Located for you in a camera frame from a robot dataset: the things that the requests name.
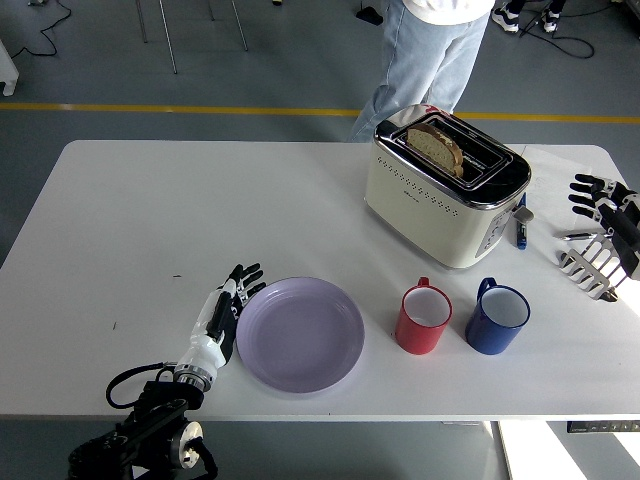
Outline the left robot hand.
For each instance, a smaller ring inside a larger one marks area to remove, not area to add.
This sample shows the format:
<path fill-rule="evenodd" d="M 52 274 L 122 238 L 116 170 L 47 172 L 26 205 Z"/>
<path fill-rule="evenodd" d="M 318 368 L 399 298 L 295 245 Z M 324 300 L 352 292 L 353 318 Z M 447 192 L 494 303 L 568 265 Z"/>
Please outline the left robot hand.
<path fill-rule="evenodd" d="M 207 392 L 218 371 L 233 354 L 237 324 L 250 298 L 266 287 L 258 283 L 264 272 L 259 263 L 238 264 L 221 286 L 212 291 L 192 329 L 187 352 L 177 362 L 173 381 Z"/>

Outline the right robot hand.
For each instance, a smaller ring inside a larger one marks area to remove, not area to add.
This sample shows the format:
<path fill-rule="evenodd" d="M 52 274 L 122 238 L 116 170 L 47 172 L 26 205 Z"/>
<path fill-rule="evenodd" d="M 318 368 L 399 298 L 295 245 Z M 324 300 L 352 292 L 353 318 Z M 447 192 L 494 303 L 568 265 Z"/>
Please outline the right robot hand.
<path fill-rule="evenodd" d="M 572 211 L 588 217 L 611 235 L 625 274 L 639 279 L 639 193 L 621 182 L 576 174 L 569 185 Z"/>

